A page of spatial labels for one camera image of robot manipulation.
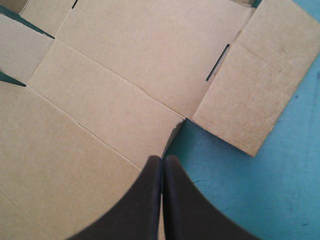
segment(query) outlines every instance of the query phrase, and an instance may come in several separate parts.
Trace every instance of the blue surface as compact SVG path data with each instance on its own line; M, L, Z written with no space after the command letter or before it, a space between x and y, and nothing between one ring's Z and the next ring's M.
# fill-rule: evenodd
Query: blue surface
M320 21L319 0L295 0ZM199 190L262 239L320 239L320 57L255 158L186 121L168 154Z

